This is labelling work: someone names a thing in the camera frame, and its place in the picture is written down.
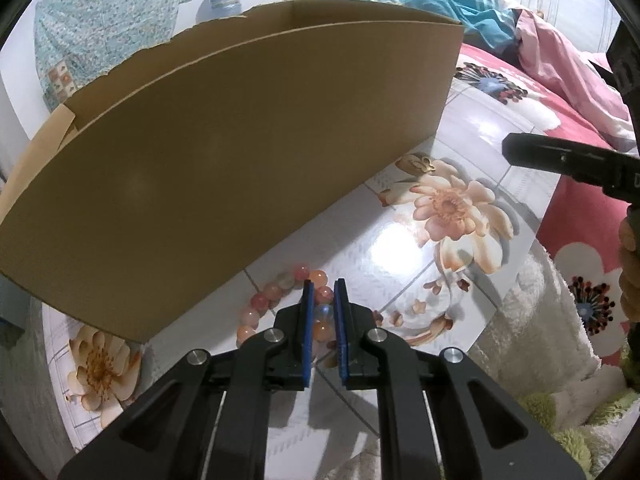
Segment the bead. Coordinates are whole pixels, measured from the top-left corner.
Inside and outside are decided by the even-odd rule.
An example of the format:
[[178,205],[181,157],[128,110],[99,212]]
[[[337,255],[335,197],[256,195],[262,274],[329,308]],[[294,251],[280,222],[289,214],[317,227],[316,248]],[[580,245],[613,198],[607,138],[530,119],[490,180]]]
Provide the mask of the bead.
[[257,310],[258,313],[260,314],[264,314],[269,307],[268,298],[261,292],[254,294],[251,297],[250,303],[251,303],[251,308],[254,310]]
[[318,357],[318,353],[320,351],[320,343],[318,341],[313,341],[311,343],[311,358],[315,359]]
[[258,328],[258,323],[260,322],[260,314],[257,310],[252,309],[250,306],[244,307],[240,311],[240,324],[247,325],[251,328]]
[[262,293],[269,301],[278,301],[282,297],[282,289],[275,283],[267,283],[264,286]]
[[255,330],[247,325],[239,326],[238,331],[236,332],[236,336],[238,336],[238,341],[240,342],[240,344],[244,343],[254,334]]
[[314,309],[314,320],[329,321],[334,316],[334,308],[331,305],[320,304]]
[[324,321],[316,321],[314,323],[313,337],[314,340],[321,343],[329,341],[334,331],[331,328],[331,324]]
[[309,266],[306,264],[298,264],[293,267],[293,277],[299,282],[304,282],[309,278]]
[[309,273],[309,279],[314,282],[315,288],[320,288],[321,286],[325,286],[327,280],[326,274],[324,270],[312,270]]
[[276,285],[282,290],[289,290],[296,284],[296,278],[290,272],[281,272],[276,277]]
[[331,303],[334,300],[334,292],[328,286],[319,286],[314,293],[316,303]]

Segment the metal screw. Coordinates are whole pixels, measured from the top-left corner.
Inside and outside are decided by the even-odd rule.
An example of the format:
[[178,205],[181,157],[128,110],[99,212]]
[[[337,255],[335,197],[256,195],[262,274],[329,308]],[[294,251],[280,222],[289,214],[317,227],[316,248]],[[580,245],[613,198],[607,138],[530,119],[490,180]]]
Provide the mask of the metal screw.
[[464,357],[465,355],[462,353],[462,350],[458,350],[457,348],[447,348],[444,351],[444,358],[453,364],[459,363]]
[[382,343],[386,339],[387,333],[383,328],[372,328],[367,332],[367,337],[374,343]]
[[187,354],[187,362],[193,366],[200,366],[207,360],[207,353],[204,350],[191,350]]
[[269,343],[279,343],[284,338],[284,332],[279,328],[268,328],[264,331],[264,338]]

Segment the blue fabric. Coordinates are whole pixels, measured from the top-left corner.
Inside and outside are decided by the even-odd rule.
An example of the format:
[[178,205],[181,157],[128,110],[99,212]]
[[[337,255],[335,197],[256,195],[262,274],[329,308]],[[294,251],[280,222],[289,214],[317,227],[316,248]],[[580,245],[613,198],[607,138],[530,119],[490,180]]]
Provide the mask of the blue fabric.
[[50,110],[56,66],[81,88],[142,48],[168,41],[178,5],[190,0],[42,0],[36,4],[36,70]]
[[373,0],[399,4],[458,20],[465,26],[464,42],[494,56],[516,43],[516,14],[507,0]]

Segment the red bedding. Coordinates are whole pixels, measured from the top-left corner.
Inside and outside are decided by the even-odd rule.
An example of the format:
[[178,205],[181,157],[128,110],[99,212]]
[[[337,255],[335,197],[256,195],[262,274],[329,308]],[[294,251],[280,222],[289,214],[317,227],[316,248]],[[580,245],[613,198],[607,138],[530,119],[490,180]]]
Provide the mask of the red bedding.
[[[465,44],[458,67],[472,75],[467,82],[503,104],[522,102],[517,111],[538,133],[610,149],[567,102],[497,57]],[[457,78],[465,81],[460,72]],[[606,364],[619,361],[628,330],[618,285],[618,226],[626,206],[598,187],[562,176],[538,231],[538,240],[574,294],[594,351]]]

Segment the pink cloth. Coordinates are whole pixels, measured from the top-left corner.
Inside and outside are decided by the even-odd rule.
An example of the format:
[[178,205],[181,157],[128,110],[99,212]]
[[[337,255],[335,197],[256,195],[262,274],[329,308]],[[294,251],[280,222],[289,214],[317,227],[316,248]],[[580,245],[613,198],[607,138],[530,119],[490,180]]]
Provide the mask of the pink cloth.
[[604,52],[583,52],[582,57],[596,64],[599,64],[601,67],[606,68],[607,70],[609,70],[609,72],[611,72],[607,54],[605,54]]
[[518,58],[527,75],[565,99],[615,149],[626,152],[636,145],[620,94],[585,65],[571,41],[527,9],[516,31],[522,40]]

